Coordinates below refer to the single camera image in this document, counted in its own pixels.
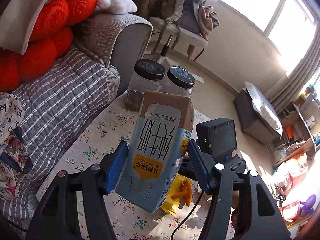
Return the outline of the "white plush toy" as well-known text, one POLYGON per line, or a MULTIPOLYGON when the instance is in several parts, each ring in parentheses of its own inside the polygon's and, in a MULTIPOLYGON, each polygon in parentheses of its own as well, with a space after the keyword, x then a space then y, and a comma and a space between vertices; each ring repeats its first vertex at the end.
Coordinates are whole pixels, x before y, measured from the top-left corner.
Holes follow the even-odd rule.
POLYGON ((133 0, 97 0, 97 6, 105 12, 122 15, 138 10, 133 0))

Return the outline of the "blue brown milk carton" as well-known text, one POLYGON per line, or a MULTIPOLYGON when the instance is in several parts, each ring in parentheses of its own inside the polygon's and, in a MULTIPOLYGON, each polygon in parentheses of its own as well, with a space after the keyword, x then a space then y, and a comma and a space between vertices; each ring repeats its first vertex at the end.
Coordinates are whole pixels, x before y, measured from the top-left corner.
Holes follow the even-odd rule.
POLYGON ((116 193, 154 213, 165 201, 193 130, 191 99, 146 91, 116 193))

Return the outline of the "left black-lid plastic jar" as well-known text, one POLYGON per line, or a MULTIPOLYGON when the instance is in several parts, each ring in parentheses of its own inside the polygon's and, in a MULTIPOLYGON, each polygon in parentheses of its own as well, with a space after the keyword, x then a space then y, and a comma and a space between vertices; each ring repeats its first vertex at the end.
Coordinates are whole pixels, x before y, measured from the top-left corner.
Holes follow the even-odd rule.
POLYGON ((150 59, 140 59, 136 62, 127 89, 125 107, 131 111, 140 110, 146 90, 156 92, 162 84, 165 68, 150 59))

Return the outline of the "white quilted ottoman cover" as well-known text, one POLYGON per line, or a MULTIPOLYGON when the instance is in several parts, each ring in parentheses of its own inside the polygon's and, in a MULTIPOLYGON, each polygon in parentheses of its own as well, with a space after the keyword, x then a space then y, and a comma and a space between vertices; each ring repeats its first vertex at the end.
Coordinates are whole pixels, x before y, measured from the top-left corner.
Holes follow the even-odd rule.
POLYGON ((280 139, 283 135, 283 126, 271 103, 254 84, 245 81, 245 87, 252 100, 253 109, 267 123, 268 129, 274 136, 280 139))

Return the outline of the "wooden shelf unit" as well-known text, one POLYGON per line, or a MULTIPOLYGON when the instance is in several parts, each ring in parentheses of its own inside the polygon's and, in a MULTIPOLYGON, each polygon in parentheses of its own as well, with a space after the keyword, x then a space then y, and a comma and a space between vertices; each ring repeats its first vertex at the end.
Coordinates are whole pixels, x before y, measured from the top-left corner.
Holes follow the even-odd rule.
POLYGON ((319 104, 315 95, 309 93, 305 98, 300 94, 279 113, 283 135, 268 143, 273 169, 300 153, 306 153, 308 165, 312 165, 319 150, 319 144, 315 142, 315 133, 319 132, 319 104))

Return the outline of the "grey sofa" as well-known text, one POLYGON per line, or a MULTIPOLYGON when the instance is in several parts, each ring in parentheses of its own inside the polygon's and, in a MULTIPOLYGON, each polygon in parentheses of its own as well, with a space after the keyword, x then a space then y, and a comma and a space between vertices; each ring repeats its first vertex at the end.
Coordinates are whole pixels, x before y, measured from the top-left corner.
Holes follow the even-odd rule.
POLYGON ((153 27, 134 14, 97 10, 71 29, 74 40, 67 52, 14 92, 25 111, 22 138, 33 168, 18 176, 20 191, 12 200, 1 200, 1 213, 20 236, 53 167, 93 119, 127 90, 153 27))

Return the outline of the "grey window curtain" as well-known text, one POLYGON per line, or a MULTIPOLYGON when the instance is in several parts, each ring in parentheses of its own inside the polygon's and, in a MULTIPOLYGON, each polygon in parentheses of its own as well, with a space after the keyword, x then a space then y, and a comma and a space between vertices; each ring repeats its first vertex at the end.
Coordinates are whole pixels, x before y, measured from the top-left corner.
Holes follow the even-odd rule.
POLYGON ((288 76, 284 74, 265 95, 277 114, 299 96, 301 89, 319 69, 319 48, 319 25, 317 25, 315 36, 305 56, 288 76))

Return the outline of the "small orange peel piece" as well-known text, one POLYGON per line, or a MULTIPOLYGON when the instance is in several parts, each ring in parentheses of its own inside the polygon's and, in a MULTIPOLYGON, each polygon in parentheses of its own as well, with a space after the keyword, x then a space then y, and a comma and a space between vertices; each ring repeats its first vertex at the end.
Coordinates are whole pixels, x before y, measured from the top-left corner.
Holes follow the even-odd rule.
POLYGON ((190 206, 191 200, 193 198, 193 191, 191 188, 191 181, 185 179, 181 182, 180 191, 171 196, 172 199, 184 198, 186 206, 190 206))

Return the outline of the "black-lid plastic jar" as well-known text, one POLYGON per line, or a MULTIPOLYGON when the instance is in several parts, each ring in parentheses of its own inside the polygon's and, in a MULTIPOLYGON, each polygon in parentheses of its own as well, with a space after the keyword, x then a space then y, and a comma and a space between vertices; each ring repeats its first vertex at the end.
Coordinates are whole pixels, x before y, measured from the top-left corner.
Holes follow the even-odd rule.
POLYGON ((190 72, 180 66, 171 66, 157 91, 191 98, 194 85, 195 77, 190 72))
POLYGON ((146 90, 156 92, 162 84, 165 68, 150 59, 140 59, 136 62, 127 89, 125 107, 131 111, 140 110, 146 90))

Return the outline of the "grey backpack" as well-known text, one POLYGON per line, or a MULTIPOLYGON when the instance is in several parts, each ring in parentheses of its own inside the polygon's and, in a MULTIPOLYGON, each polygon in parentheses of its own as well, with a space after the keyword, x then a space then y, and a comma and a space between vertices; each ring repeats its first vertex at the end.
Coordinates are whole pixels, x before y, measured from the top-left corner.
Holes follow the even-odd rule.
POLYGON ((198 12, 202 5, 203 0, 156 0, 150 16, 201 35, 198 12))

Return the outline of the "purple balloon toy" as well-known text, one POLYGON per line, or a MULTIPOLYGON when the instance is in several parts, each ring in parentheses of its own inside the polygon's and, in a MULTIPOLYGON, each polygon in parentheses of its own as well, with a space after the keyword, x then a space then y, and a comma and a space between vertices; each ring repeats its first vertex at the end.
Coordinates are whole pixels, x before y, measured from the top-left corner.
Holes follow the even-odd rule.
POLYGON ((305 202, 300 201, 300 217, 305 217, 307 215, 312 215, 314 213, 313 206, 316 202, 316 195, 312 194, 305 202))

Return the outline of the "dark grey ottoman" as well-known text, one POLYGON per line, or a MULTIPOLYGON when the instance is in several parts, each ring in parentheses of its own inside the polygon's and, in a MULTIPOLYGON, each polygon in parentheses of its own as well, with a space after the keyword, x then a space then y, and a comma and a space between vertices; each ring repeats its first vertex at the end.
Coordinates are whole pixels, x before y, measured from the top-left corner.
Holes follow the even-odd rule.
POLYGON ((241 91, 233 100, 238 114, 241 131, 250 135, 261 144, 268 144, 280 135, 253 109, 252 98, 246 91, 241 91))

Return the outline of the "red knotted cushion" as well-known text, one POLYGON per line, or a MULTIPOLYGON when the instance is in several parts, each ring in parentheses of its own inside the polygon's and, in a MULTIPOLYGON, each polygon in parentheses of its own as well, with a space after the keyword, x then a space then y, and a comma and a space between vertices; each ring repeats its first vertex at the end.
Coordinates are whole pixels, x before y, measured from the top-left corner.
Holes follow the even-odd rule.
POLYGON ((88 18, 97 0, 53 0, 40 10, 31 28, 25 53, 1 45, 1 91, 15 90, 20 83, 44 74, 71 46, 70 29, 88 18))

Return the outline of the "grey striped quilted sofa cover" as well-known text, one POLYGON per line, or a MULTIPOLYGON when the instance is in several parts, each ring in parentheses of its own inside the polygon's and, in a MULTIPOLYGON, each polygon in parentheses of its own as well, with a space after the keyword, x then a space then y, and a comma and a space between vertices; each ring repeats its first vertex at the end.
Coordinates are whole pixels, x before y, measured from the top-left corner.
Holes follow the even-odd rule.
POLYGON ((18 176, 17 197, 1 200, 6 218, 25 227, 36 210, 40 185, 89 123, 116 98, 119 85, 116 67, 71 46, 44 75, 14 91, 25 111, 22 135, 33 168, 18 176))

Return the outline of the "floral patterned bag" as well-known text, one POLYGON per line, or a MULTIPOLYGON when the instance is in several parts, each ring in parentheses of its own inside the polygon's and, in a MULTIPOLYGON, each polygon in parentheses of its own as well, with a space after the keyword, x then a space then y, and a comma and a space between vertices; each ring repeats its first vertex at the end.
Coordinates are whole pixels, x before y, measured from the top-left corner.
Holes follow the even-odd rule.
POLYGON ((1 92, 1 200, 17 197, 20 174, 28 174, 33 164, 22 138, 25 111, 14 95, 1 92))

